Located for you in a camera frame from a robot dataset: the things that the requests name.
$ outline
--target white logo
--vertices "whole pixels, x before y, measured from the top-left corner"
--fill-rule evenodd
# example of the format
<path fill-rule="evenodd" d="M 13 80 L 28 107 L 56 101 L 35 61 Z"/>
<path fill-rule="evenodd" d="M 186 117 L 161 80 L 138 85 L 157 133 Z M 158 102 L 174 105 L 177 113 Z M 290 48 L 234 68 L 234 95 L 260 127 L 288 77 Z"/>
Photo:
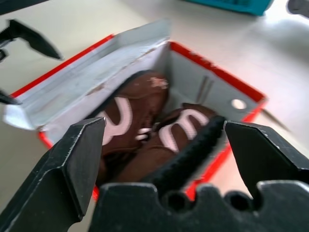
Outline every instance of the white logo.
<path fill-rule="evenodd" d="M 177 143 L 175 141 L 175 138 L 173 137 L 173 134 L 171 132 L 171 128 L 173 125 L 178 124 L 182 127 L 184 132 L 186 133 L 189 140 L 193 140 L 194 137 L 197 135 L 197 131 L 194 127 L 194 125 L 190 122 L 189 116 L 193 116 L 202 126 L 205 126 L 209 119 L 203 115 L 201 112 L 197 110 L 183 110 L 181 112 L 181 115 L 179 119 L 174 122 L 173 124 L 167 125 L 159 130 L 159 137 L 161 139 L 161 142 L 166 148 L 171 149 L 175 153 L 179 152 Z"/>
<path fill-rule="evenodd" d="M 157 77 L 151 77 L 150 80 L 148 81 L 152 82 L 151 84 L 152 88 L 154 87 L 161 87 L 162 89 L 168 88 L 168 82 L 164 79 L 159 79 Z"/>
<path fill-rule="evenodd" d="M 114 136 L 125 134 L 132 123 L 133 114 L 129 100 L 127 98 L 116 97 L 115 101 L 120 113 L 120 122 L 118 125 L 115 125 L 104 111 L 98 114 L 99 117 L 106 118 L 102 145 L 108 144 Z"/>

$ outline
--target cardboard flap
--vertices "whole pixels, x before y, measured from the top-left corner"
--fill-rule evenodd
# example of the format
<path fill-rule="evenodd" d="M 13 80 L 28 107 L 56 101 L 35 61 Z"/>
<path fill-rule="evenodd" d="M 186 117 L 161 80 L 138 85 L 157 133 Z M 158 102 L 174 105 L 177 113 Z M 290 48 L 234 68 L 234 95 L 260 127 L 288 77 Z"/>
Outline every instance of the cardboard flap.
<path fill-rule="evenodd" d="M 159 20 L 116 35 L 18 96 L 23 104 L 7 105 L 3 120 L 26 130 L 43 130 L 84 97 L 102 89 L 106 96 L 113 93 L 121 84 L 113 80 L 117 73 L 167 43 L 169 34 L 170 22 Z"/>

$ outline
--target teal container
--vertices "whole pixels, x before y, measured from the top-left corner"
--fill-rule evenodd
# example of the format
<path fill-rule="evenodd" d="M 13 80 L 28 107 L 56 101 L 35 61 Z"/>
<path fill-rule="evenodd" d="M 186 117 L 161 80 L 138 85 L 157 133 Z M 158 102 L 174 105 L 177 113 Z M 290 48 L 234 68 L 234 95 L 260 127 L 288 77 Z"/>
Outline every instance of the teal container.
<path fill-rule="evenodd" d="M 187 0 L 203 5 L 214 6 L 226 10 L 263 15 L 273 0 Z"/>

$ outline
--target shoe box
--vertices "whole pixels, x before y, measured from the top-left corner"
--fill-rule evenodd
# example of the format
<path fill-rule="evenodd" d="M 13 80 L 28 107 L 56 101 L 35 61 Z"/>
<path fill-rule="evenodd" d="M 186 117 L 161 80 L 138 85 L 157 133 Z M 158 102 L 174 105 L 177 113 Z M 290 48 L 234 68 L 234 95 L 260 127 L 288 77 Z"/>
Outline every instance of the shoe box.
<path fill-rule="evenodd" d="M 206 106 L 227 120 L 251 122 L 266 102 L 265 95 L 170 41 L 170 27 L 168 20 L 159 20 L 102 39 L 13 93 L 22 104 L 7 105 L 4 122 L 37 131 L 51 148 L 71 124 L 87 118 L 123 82 L 143 70 L 159 72 L 169 81 L 163 113 L 188 102 Z M 194 197 L 197 185 L 211 178 L 230 151 L 223 135 L 184 189 L 189 197 Z M 98 197 L 97 188 L 93 197 Z"/>

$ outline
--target shoe pair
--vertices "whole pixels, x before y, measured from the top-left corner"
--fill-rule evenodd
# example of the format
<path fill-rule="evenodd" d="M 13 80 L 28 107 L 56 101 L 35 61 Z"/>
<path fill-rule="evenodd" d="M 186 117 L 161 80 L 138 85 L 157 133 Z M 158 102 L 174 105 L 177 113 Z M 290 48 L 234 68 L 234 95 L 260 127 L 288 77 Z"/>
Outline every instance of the shoe pair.
<path fill-rule="evenodd" d="M 106 127 L 97 186 L 140 181 L 173 159 L 216 116 L 204 106 L 183 103 L 155 123 L 168 96 L 163 75 L 141 71 L 99 113 Z"/>

